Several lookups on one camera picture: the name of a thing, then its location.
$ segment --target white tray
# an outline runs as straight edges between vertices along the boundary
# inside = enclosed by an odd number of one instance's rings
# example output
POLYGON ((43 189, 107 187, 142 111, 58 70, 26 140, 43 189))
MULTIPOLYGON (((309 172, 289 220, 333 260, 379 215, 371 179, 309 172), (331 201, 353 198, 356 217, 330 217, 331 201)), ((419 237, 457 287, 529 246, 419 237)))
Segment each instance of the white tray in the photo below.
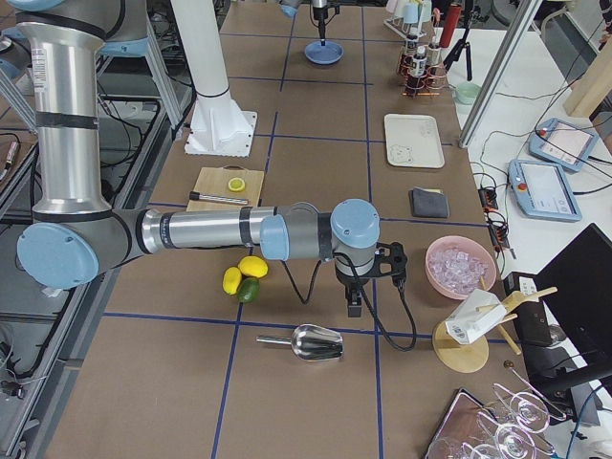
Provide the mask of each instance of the white tray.
POLYGON ((436 119, 426 115, 385 115, 386 158, 401 167, 440 168, 444 153, 436 119))

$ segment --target black band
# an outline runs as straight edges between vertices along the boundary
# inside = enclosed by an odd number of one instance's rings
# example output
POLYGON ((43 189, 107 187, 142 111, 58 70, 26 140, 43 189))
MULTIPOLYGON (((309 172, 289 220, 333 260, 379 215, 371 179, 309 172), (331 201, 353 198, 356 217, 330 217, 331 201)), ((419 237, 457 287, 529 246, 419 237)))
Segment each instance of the black band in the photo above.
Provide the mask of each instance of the black band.
POLYGON ((240 240, 247 247, 252 247, 251 238, 251 210, 252 208, 241 208, 238 217, 238 228, 240 229, 240 240))
POLYGON ((170 219, 172 215, 174 215, 174 212, 162 215, 162 219, 160 220, 160 237, 162 238, 164 247, 167 249, 178 249, 178 247, 172 243, 172 237, 170 237, 170 219))
POLYGON ((42 24, 49 24, 51 26, 66 27, 68 29, 89 33, 93 36, 97 36, 101 40, 106 38, 106 32, 100 27, 96 27, 76 19, 49 14, 47 12, 21 11, 15 15, 15 18, 17 19, 17 24, 21 22, 39 22, 42 24))
POLYGON ((141 213, 138 214, 138 218, 136 219, 136 242, 142 253, 150 254, 151 252, 146 248, 146 245, 144 244, 144 238, 142 237, 142 222, 144 221, 144 217, 146 216, 147 212, 147 208, 142 210, 141 213))
POLYGON ((115 33, 119 31, 121 26, 123 25, 123 21, 125 20, 125 0, 120 1, 120 9, 119 16, 117 16, 117 22, 113 26, 113 28, 106 33, 106 39, 113 36, 115 33))
POLYGON ((320 213, 317 216, 318 259, 331 260, 334 257, 332 249, 331 213, 320 213))
POLYGON ((65 113, 36 112, 37 127, 74 127, 77 129, 98 130, 98 118, 65 113))
POLYGON ((32 212, 34 220, 45 223, 77 223, 77 222, 95 222, 113 216, 112 210, 104 210, 102 212, 92 213, 43 213, 32 212))
POLYGON ((125 220, 119 217, 115 212, 113 212, 112 217, 119 222, 125 231, 125 236, 127 239, 127 251, 125 252, 125 257, 121 260, 121 263, 123 263, 125 260, 127 260, 127 257, 130 256, 130 253, 132 252, 132 231, 130 231, 130 227, 127 226, 125 220))
POLYGON ((230 87, 228 86, 228 89, 226 89, 223 93, 219 93, 219 94, 216 94, 214 96, 207 96, 206 94, 198 93, 198 96, 202 96, 203 98, 220 98, 221 96, 223 96, 229 90, 230 90, 230 87))

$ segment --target lemon slice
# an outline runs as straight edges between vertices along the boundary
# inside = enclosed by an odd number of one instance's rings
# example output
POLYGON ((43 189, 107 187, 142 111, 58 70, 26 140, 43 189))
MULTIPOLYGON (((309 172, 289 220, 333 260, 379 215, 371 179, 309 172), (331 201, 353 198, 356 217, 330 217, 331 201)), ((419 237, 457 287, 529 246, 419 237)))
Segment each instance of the lemon slice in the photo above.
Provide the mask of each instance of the lemon slice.
POLYGON ((229 182, 228 182, 229 191, 233 191, 234 193, 237 193, 238 191, 244 191, 246 187, 247 187, 247 184, 245 184, 245 181, 241 179, 240 177, 233 177, 229 179, 229 182))

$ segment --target table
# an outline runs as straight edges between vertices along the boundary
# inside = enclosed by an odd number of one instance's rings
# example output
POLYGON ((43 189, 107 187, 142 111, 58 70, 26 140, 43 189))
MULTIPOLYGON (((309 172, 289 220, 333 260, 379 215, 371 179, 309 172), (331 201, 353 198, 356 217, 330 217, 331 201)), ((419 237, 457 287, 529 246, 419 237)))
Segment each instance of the table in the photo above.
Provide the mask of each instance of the table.
MULTIPOLYGON (((311 66, 302 50, 317 32, 307 14, 303 7, 292 22, 276 5, 232 4, 222 44, 233 97, 258 112, 251 154, 188 156, 186 138, 176 141, 151 206, 185 208, 200 167, 228 164, 266 171, 263 206, 310 201, 331 210, 349 197, 370 200, 382 217, 381 240, 401 242, 409 258, 406 296, 419 327, 417 348, 392 350, 365 311, 348 318, 330 264, 307 306, 277 263, 259 299, 238 305, 222 292, 221 278, 248 250, 144 257, 121 270, 49 459, 420 457, 455 389, 487 401, 494 382, 520 386, 502 362, 514 360, 522 371, 522 361, 495 333, 489 362, 475 374, 452 372, 432 350, 434 325, 458 301, 426 281, 426 248, 450 233, 491 246, 467 152, 453 145, 459 124, 450 94, 401 96, 394 74, 401 43, 383 25, 384 9, 343 7, 328 37, 341 42, 344 58, 330 68, 311 66), (394 112, 437 118, 446 167, 386 162, 383 115, 394 112), (412 218, 407 191, 414 186, 443 188, 450 217, 412 218), (342 332, 341 360, 308 364, 255 342, 309 322, 342 332)), ((289 264, 300 289, 314 264, 289 264)), ((406 339, 389 279, 367 291, 389 331, 406 339)))
MULTIPOLYGON (((454 39, 462 36, 463 31, 455 31, 454 39)), ((501 44, 504 33, 502 31, 470 31, 471 56, 473 65, 473 81, 482 84, 489 70, 492 60, 501 44)), ((466 79, 466 64, 464 56, 459 62, 455 63, 449 73, 448 81, 450 84, 458 84, 466 79)), ((528 32, 522 38, 520 47, 513 61, 510 63, 502 82, 497 89, 497 93, 507 95, 525 96, 536 98, 542 95, 552 95, 560 88, 565 88, 566 82, 558 69, 555 61, 551 58, 544 43, 535 32, 528 32)), ((470 160, 474 172, 482 172, 479 164, 482 159, 488 164, 507 170, 508 162, 511 159, 534 159, 527 152, 524 142, 527 136, 511 137, 503 134, 493 134, 491 132, 503 131, 511 134, 526 134, 531 132, 538 120, 545 121, 556 117, 568 120, 578 126, 591 126, 589 119, 578 119, 568 117, 563 109, 563 102, 570 94, 570 90, 560 95, 558 100, 552 104, 546 115, 542 114, 547 109, 553 96, 540 98, 537 100, 526 100, 524 98, 510 98, 497 94, 487 112, 484 121, 479 126, 473 141, 469 145, 470 160)), ((470 108, 457 105, 457 117, 460 125, 464 125, 470 108)), ((602 142, 598 142, 592 156, 610 161, 612 157, 602 142)), ((498 185, 505 182, 504 175, 489 165, 483 164, 484 171, 491 174, 498 185)), ((603 166, 603 170, 611 173, 610 167, 603 166)), ((595 189, 607 185, 610 182, 608 177, 603 176, 595 169, 585 165, 576 174, 567 174, 570 186, 574 191, 584 191, 595 189)), ((481 176, 475 176, 476 183, 480 184, 481 176)), ((491 181, 484 179, 485 186, 490 186, 491 181)), ((595 222, 608 236, 612 236, 612 188, 604 191, 578 196, 577 201, 582 212, 582 220, 576 223, 561 223, 553 221, 536 220, 526 217, 518 208, 512 192, 508 192, 505 187, 498 188, 497 202, 502 212, 507 216, 510 233, 509 239, 513 247, 516 258, 506 251, 505 260, 500 261, 502 276, 513 271, 524 273, 539 273, 539 271, 552 260, 576 235, 586 226, 595 222)), ((550 323, 556 323, 552 315, 549 315, 550 323)), ((565 343, 567 352, 570 356, 578 353, 571 343, 565 343)), ((585 365, 582 358, 576 359, 578 366, 585 365)), ((608 408, 612 406, 612 400, 604 391, 598 393, 608 408)), ((586 434, 589 435, 588 442, 576 442, 573 450, 573 457, 587 457, 589 450, 587 445, 598 439, 609 439, 612 434, 612 416, 601 411, 602 428, 587 428, 586 434)), ((549 436, 554 439, 554 443, 561 452, 567 448, 569 441, 568 428, 573 427, 573 423, 566 423, 557 429, 551 429, 549 436)))

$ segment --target blue plate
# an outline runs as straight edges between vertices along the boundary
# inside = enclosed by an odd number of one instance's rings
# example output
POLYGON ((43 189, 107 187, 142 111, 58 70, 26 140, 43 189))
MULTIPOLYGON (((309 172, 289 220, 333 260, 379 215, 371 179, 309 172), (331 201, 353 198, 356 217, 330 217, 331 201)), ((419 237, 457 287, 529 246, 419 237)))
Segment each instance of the blue plate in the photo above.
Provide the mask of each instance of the blue plate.
POLYGON ((320 40, 313 41, 304 50, 304 54, 311 62, 319 65, 330 65, 338 62, 344 50, 342 47, 333 41, 325 41, 325 46, 321 45, 320 40))

